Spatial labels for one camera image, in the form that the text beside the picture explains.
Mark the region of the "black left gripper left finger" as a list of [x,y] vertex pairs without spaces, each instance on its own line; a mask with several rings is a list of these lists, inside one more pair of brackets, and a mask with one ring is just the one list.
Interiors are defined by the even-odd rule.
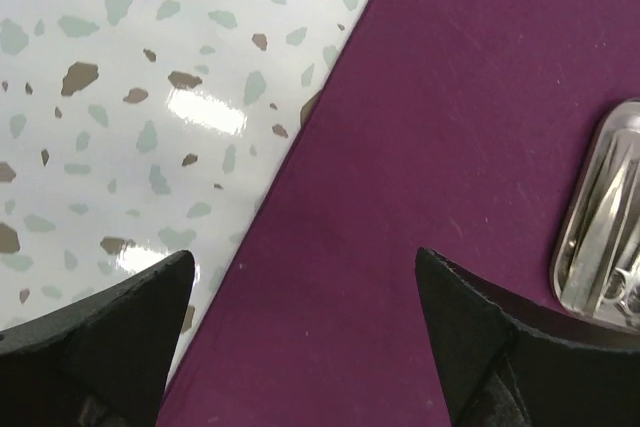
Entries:
[[195,275],[178,251],[1,333],[4,426],[153,426]]

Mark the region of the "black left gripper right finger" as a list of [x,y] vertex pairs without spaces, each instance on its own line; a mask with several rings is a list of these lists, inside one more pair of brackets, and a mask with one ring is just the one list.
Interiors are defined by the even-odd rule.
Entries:
[[638,425],[638,336],[540,306],[430,249],[415,275],[452,425]]

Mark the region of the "purple surgical cloth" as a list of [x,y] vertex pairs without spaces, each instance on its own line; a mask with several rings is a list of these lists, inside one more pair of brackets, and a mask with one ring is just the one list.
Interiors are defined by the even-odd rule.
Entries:
[[173,381],[162,426],[445,426],[415,257],[552,306],[639,0],[370,0]]

